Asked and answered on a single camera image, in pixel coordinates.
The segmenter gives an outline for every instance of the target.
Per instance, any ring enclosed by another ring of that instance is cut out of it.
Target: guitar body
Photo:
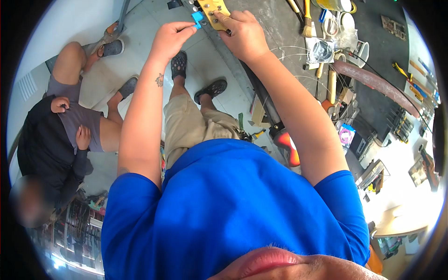
[[[299,154],[297,153],[296,146],[294,145],[289,133],[286,132],[286,129],[282,129],[275,135],[274,144],[288,152],[288,164],[290,167],[297,167],[300,165]]]

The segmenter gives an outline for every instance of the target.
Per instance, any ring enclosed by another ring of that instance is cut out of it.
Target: mouth
[[[305,260],[296,254],[280,248],[263,248],[251,256],[239,269],[243,279],[277,267],[303,264]]]

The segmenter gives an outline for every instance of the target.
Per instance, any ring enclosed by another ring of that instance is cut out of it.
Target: hand
[[[196,33],[194,22],[171,22],[162,25],[155,34],[150,56],[168,63],[180,50],[185,41]]]
[[[70,108],[70,101],[67,97],[56,97],[52,101],[51,108],[53,113],[64,113],[65,109]]]
[[[81,125],[76,132],[76,144],[78,150],[87,150],[90,144],[90,129]]]
[[[234,11],[230,17],[219,11],[214,11],[213,14],[222,25],[232,31],[232,36],[222,30],[218,33],[238,59],[250,63],[269,52],[263,28],[249,11]]]

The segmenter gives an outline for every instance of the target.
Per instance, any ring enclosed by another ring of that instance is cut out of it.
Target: tattoo
[[[162,75],[162,73],[159,73],[159,75],[160,76],[157,77],[155,82],[157,83],[158,87],[163,87],[164,86],[164,75]]]
[[[126,167],[120,167],[118,168],[117,177],[126,173],[129,173],[129,169],[127,169]]]

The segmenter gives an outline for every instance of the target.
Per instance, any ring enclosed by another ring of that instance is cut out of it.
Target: blue t-shirt
[[[214,139],[183,154],[162,190],[134,173],[111,186],[101,235],[106,279],[206,279],[267,245],[363,266],[370,256],[349,171],[313,187],[252,143]]]

